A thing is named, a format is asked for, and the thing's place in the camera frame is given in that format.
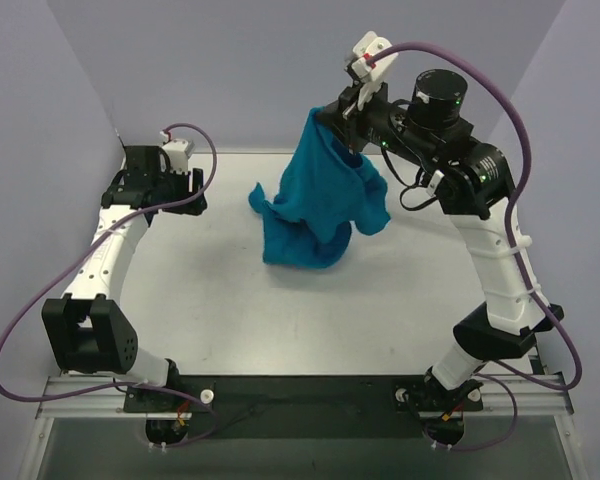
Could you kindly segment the teal t shirt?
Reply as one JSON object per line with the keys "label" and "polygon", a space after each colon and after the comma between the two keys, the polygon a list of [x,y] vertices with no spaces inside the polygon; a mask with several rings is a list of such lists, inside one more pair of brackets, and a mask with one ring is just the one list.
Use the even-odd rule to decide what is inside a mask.
{"label": "teal t shirt", "polygon": [[363,154],[352,154],[312,108],[299,143],[269,200],[261,184],[248,196],[263,226],[268,265],[326,269],[348,248],[352,230],[372,236],[390,221],[386,180]]}

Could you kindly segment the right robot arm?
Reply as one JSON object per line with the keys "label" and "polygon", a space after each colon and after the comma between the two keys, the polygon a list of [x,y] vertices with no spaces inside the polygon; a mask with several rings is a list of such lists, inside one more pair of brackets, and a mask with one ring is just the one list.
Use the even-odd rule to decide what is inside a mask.
{"label": "right robot arm", "polygon": [[460,233],[484,293],[484,302],[455,325],[451,350],[424,375],[424,398],[444,408],[478,388],[473,375],[481,366],[523,357],[537,333],[551,330],[564,312],[548,302],[530,267],[531,239],[519,232],[509,203],[514,183],[505,156],[474,138],[460,115],[466,80],[428,70],[417,77],[410,100],[389,101],[382,83],[360,105],[364,88],[346,88],[318,113],[318,122],[353,153],[373,144],[419,166],[418,186]]}

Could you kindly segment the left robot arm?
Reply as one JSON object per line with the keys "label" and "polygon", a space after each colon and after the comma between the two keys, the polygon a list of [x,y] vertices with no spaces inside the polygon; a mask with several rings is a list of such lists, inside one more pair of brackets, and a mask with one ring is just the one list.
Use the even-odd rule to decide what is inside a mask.
{"label": "left robot arm", "polygon": [[176,139],[162,146],[124,149],[125,161],[101,197],[93,253],[59,298],[46,300],[42,320],[58,366],[64,371],[108,374],[148,384],[147,398],[159,410],[181,403],[174,365],[142,349],[119,302],[136,248],[149,229],[153,206],[197,216],[207,207],[203,172],[190,168],[193,144]]}

